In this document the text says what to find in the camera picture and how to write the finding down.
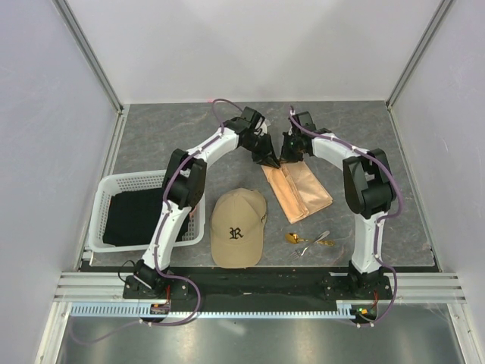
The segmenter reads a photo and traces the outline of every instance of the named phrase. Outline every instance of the beige cap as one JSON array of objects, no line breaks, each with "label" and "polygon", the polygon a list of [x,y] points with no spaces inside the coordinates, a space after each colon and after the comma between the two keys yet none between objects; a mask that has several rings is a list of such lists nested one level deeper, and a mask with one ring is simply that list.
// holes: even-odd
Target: beige cap
[{"label": "beige cap", "polygon": [[258,264],[263,253],[266,200],[256,190],[239,188],[225,193],[211,217],[212,258],[222,268]]}]

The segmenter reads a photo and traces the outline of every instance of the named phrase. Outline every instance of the marble table surface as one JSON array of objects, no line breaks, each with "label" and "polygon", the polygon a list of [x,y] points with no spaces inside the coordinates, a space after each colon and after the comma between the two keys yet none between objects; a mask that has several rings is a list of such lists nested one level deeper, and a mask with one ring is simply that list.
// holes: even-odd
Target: marble table surface
[{"label": "marble table surface", "polygon": [[[309,111],[317,128],[326,127],[338,137],[367,149],[381,148],[405,198],[402,215],[387,221],[383,233],[383,259],[397,266],[434,265],[423,222],[384,102],[293,102],[297,112]],[[268,132],[279,156],[282,132],[288,131],[288,102],[251,102],[241,104],[261,112],[270,122]],[[238,115],[231,105],[218,105],[224,118]],[[208,103],[131,105],[121,140],[114,173],[165,169],[176,148],[196,146],[217,129]],[[250,152],[239,148],[221,158],[208,172],[205,187],[206,224],[202,241],[194,246],[177,247],[172,252],[173,266],[214,266],[208,233],[209,217],[223,193],[244,187],[259,190],[268,201],[268,220],[264,229],[264,249],[259,266],[345,266],[351,259],[355,242],[355,220],[346,205],[342,172],[323,159],[305,157],[314,175],[333,197],[333,204],[304,220],[290,224],[266,181],[261,166],[251,160]],[[284,240],[287,232],[312,238],[330,230],[335,246],[313,246],[310,253],[296,261],[289,255],[295,246]],[[91,265],[119,266],[137,260],[143,251],[94,253]]]}]

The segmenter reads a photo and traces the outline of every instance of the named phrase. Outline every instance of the black cable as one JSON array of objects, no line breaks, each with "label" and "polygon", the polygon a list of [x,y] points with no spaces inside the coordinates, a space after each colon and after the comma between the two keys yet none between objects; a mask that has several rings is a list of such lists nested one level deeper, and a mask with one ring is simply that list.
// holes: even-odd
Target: black cable
[{"label": "black cable", "polygon": [[128,262],[131,262],[131,264],[133,264],[133,267],[134,267],[134,268],[135,268],[135,265],[136,265],[136,263],[135,263],[133,260],[128,259],[128,260],[127,260],[125,263],[123,263],[123,265],[122,265],[122,266],[121,266],[121,267],[118,269],[118,278],[120,278],[120,279],[121,279],[121,281],[122,281],[123,283],[126,283],[126,281],[125,281],[125,280],[124,280],[124,279],[123,279],[123,278],[120,276],[120,273],[121,273],[121,269],[123,269],[123,267],[124,267],[124,266],[125,266],[125,265],[126,265]]}]

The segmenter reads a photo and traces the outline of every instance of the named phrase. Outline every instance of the gold spoon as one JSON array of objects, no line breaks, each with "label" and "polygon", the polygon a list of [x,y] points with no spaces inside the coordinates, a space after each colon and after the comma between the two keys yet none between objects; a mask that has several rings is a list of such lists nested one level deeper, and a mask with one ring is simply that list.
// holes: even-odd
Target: gold spoon
[{"label": "gold spoon", "polygon": [[[297,233],[286,233],[285,234],[286,241],[291,244],[298,244],[302,241],[310,241],[308,239],[302,239],[298,236]],[[317,244],[326,245],[326,246],[334,246],[335,242],[333,240],[319,240]]]}]

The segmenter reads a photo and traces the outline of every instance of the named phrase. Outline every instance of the plastic basket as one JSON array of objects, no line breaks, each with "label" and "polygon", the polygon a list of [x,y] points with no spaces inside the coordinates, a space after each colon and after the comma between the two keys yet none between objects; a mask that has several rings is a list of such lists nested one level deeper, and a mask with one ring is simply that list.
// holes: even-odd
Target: plastic basket
[{"label": "plastic basket", "polygon": [[[109,204],[112,196],[124,191],[140,191],[161,187],[164,176],[165,170],[113,174],[99,182],[88,234],[88,244],[93,252],[125,252],[129,250],[145,250],[148,247],[148,245],[113,246],[103,243]],[[202,196],[195,213],[189,221],[189,230],[182,236],[182,241],[177,241],[174,246],[197,244],[204,236],[204,224],[205,196]]]}]

